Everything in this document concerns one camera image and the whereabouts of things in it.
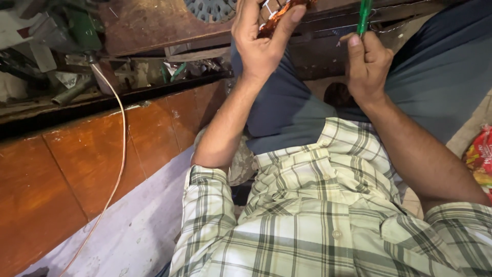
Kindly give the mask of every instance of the hand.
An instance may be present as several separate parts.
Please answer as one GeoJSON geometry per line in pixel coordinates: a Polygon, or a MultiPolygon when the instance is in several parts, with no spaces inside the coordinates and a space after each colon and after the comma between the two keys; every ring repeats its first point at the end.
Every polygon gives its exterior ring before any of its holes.
{"type": "Polygon", "coordinates": [[[257,38],[260,2],[261,0],[238,1],[231,33],[243,61],[242,78],[264,83],[277,69],[287,42],[304,16],[306,7],[297,5],[287,11],[272,38],[257,38]]]}
{"type": "Polygon", "coordinates": [[[393,51],[386,49],[374,32],[361,38],[348,34],[340,40],[348,40],[348,64],[345,74],[348,91],[355,102],[364,109],[385,101],[384,84],[393,60],[393,51]]]}

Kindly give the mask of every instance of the shirt button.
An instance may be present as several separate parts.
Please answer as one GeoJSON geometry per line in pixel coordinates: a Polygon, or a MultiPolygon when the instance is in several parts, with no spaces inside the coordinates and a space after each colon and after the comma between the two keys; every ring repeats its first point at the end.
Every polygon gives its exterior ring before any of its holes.
{"type": "Polygon", "coordinates": [[[338,240],[339,238],[341,238],[341,232],[338,230],[334,230],[332,236],[335,240],[338,240]]]}

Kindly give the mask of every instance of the shirt sleeve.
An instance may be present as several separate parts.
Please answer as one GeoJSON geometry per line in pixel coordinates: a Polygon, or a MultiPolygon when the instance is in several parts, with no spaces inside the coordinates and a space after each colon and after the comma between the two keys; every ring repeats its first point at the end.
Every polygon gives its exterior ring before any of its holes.
{"type": "Polygon", "coordinates": [[[448,203],[430,209],[424,221],[442,237],[465,276],[491,275],[492,208],[448,203]]]}
{"type": "Polygon", "coordinates": [[[186,174],[181,237],[170,276],[189,276],[200,271],[218,242],[236,225],[225,172],[192,166],[186,174]]]}

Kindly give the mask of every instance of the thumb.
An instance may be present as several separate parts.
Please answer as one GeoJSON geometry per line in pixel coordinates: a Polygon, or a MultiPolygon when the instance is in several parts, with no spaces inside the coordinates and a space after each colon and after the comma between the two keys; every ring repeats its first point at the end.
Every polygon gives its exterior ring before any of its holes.
{"type": "Polygon", "coordinates": [[[304,5],[294,6],[287,11],[282,16],[277,28],[275,28],[270,45],[273,45],[273,47],[278,51],[283,51],[287,46],[287,42],[289,41],[292,32],[297,27],[305,13],[306,6],[304,5]]]}
{"type": "Polygon", "coordinates": [[[349,38],[347,46],[350,74],[353,75],[353,73],[366,68],[366,61],[364,59],[366,52],[362,40],[357,34],[349,38]]]}

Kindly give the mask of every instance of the gray pants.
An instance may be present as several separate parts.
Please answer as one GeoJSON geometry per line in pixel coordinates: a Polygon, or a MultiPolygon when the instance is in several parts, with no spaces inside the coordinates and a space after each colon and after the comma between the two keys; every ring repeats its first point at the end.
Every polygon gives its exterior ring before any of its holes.
{"type": "MultiPolygon", "coordinates": [[[[430,18],[395,55],[385,90],[408,116],[446,143],[492,88],[492,1],[472,0],[430,18]]],[[[234,41],[232,67],[243,70],[234,41]]],[[[318,100],[296,77],[286,50],[246,122],[255,154],[316,143],[325,118],[370,122],[359,108],[318,100]]]]}

